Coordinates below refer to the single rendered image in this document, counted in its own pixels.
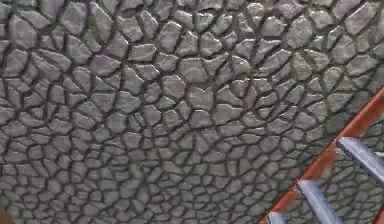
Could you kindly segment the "red ladder with grey rungs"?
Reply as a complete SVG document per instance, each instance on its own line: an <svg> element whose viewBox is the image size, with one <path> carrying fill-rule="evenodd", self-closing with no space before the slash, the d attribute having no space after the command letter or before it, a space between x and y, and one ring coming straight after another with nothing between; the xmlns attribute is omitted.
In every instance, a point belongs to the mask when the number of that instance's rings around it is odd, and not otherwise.
<svg viewBox="0 0 384 224"><path fill-rule="evenodd" d="M290 185L288 190L274 202L270 209L256 224L267 224L267 217L271 212L284 212L299 194L296 192L300 180L315 180L336 159L336 142L341 137L359 137L369 126L384 113L384 87L364 105L343 130L330 142L330 144L311 162L303 173Z"/></svg>

